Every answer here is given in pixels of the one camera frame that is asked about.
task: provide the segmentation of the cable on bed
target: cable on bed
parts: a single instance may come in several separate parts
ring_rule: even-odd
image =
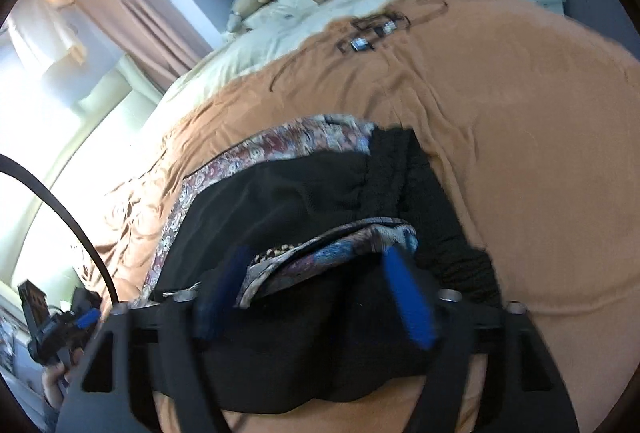
[[[381,12],[381,13],[365,16],[363,18],[354,18],[353,20],[351,20],[350,25],[352,27],[354,27],[357,30],[357,32],[354,32],[354,34],[352,34],[351,36],[348,36],[347,39],[348,38],[354,38],[354,37],[358,36],[361,32],[366,32],[366,31],[372,30],[374,28],[376,20],[379,20],[381,18],[381,16],[387,16],[387,17],[391,16],[391,18],[397,17],[397,18],[403,19],[405,21],[405,23],[406,23],[406,26],[404,27],[404,30],[406,32],[408,32],[412,26],[422,25],[424,23],[428,23],[429,21],[432,21],[432,20],[434,20],[434,19],[436,19],[436,18],[438,18],[440,16],[444,16],[449,11],[449,4],[445,0],[416,0],[415,3],[418,4],[418,5],[439,4],[440,8],[437,9],[436,11],[434,11],[434,12],[430,12],[430,13],[424,15],[424,16],[421,16],[421,17],[413,19],[413,20],[409,19],[407,16],[405,16],[401,12],[391,12],[391,11],[384,11],[384,12]],[[269,91],[273,92],[273,87],[274,87],[276,81],[278,79],[280,79],[280,77],[285,72],[285,70],[287,70],[287,68],[289,68],[295,61],[297,61],[302,56],[304,56],[308,51],[313,50],[314,48],[316,48],[319,44],[325,43],[331,37],[332,37],[332,35],[328,34],[324,38],[318,39],[318,41],[313,43],[311,46],[303,48],[303,50],[301,50],[299,53],[297,53],[296,55],[294,55],[291,58],[289,58],[289,60],[287,60],[282,65],[281,69],[273,77],[273,79],[271,79],[271,84],[269,85]],[[340,42],[338,42],[338,44],[336,46],[337,46],[338,50],[341,51],[341,53],[345,54],[345,52],[340,48],[340,43],[341,42],[342,42],[342,40],[340,40]]]
[[[107,285],[107,291],[109,292],[109,297],[111,298],[111,304],[115,305],[116,303],[118,303],[118,293],[116,292],[116,287],[113,284],[113,279],[111,279],[111,275],[109,274],[106,265],[102,261],[102,258],[100,258],[98,251],[95,250],[94,244],[91,243],[89,238],[87,238],[87,235],[84,233],[79,223],[76,222],[69,211],[65,209],[65,206],[63,206],[60,201],[55,196],[53,196],[51,191],[49,191],[42,182],[40,182],[25,168],[20,166],[18,162],[15,162],[9,157],[6,157],[2,154],[0,154],[0,173],[9,175],[11,178],[15,178],[16,180],[18,180],[18,182],[24,184],[33,194],[35,194],[40,200],[47,204],[47,206],[53,209],[56,214],[62,219],[62,221],[66,223],[66,225],[71,229],[74,235],[76,235],[78,241],[89,253],[89,256],[102,275],[104,284]]]

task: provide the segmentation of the black hose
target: black hose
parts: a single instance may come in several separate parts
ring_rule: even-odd
[[[71,231],[76,235],[76,238],[78,238],[82,246],[89,253],[89,256],[102,275],[102,279],[104,279],[104,283],[105,285],[107,285],[107,291],[109,292],[109,297],[111,298],[111,304],[115,305],[116,303],[118,303],[118,293],[116,292],[116,287],[113,284],[113,279],[111,279],[111,275],[109,274],[106,265],[102,261],[102,258],[100,258],[98,251],[95,250],[94,245],[91,243],[91,241],[89,241],[89,238],[87,238],[78,222],[76,222],[69,211],[65,209],[65,206],[63,206],[60,201],[55,196],[53,196],[51,191],[49,191],[42,182],[40,182],[25,168],[20,166],[18,162],[15,162],[9,157],[6,157],[2,154],[0,154],[0,173],[9,175],[10,177],[18,180],[18,182],[20,182],[21,184],[27,186],[29,190],[33,192],[33,194],[35,194],[40,200],[47,204],[47,206],[53,209],[56,214],[62,219],[62,221],[66,223],[68,228],[71,229]]]

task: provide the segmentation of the person's hand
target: person's hand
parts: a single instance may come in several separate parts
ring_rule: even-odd
[[[83,353],[84,352],[81,349],[76,349],[74,351],[71,356],[73,368],[78,365]],[[60,377],[64,375],[66,381],[70,383],[73,378],[73,368],[66,369],[64,364],[57,363],[56,365],[46,366],[42,372],[42,388],[44,390],[44,396],[52,408],[60,409],[62,407],[65,397],[58,387],[58,381]]]

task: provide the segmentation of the curtain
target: curtain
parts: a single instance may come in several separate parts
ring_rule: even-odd
[[[75,2],[161,92],[211,51],[169,0]]]
[[[86,48],[47,0],[18,0],[8,25],[20,61],[36,79],[67,57],[78,64],[86,59]]]

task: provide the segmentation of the pink curtain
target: pink curtain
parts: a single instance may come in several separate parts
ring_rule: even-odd
[[[75,2],[162,92],[211,51],[169,0]]]

